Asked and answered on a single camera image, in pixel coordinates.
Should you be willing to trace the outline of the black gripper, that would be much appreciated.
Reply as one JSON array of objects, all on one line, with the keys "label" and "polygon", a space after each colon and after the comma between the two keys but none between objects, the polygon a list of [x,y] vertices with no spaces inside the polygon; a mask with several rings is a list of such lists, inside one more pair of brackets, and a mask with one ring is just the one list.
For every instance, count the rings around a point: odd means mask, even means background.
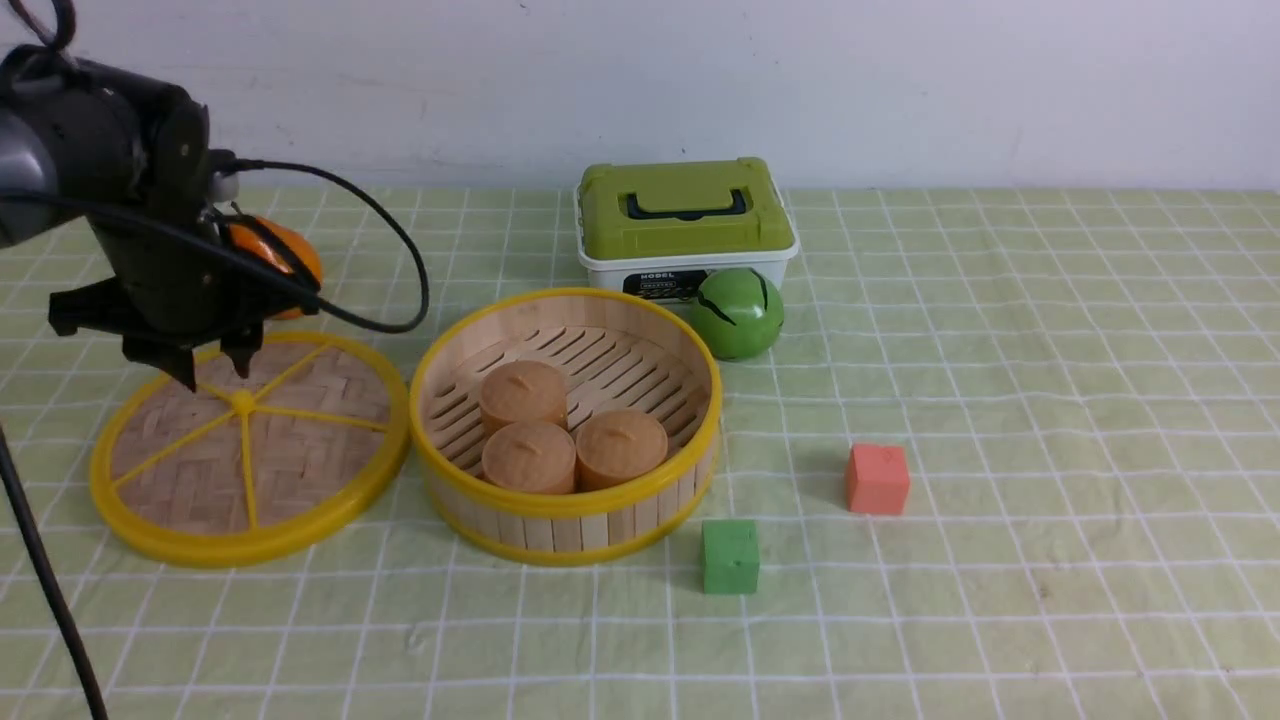
[{"label": "black gripper", "polygon": [[305,305],[220,259],[279,275],[230,246],[215,211],[234,155],[209,143],[209,110],[186,95],[147,102],[123,95],[67,95],[47,110],[58,191],[81,201],[111,275],[51,296],[60,336],[81,329],[123,338],[125,360],[197,391],[195,346],[219,340],[248,379],[262,323]]}]

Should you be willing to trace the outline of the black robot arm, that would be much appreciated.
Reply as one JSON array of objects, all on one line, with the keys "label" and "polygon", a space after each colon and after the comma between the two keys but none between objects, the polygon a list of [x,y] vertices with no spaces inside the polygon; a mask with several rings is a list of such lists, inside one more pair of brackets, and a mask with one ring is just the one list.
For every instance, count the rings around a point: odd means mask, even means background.
[{"label": "black robot arm", "polygon": [[35,45],[3,60],[3,246],[83,219],[111,269],[50,296],[59,336],[118,336],[188,388],[218,343],[247,377],[265,323],[316,313],[323,283],[300,233],[236,204],[248,168],[177,85]]}]

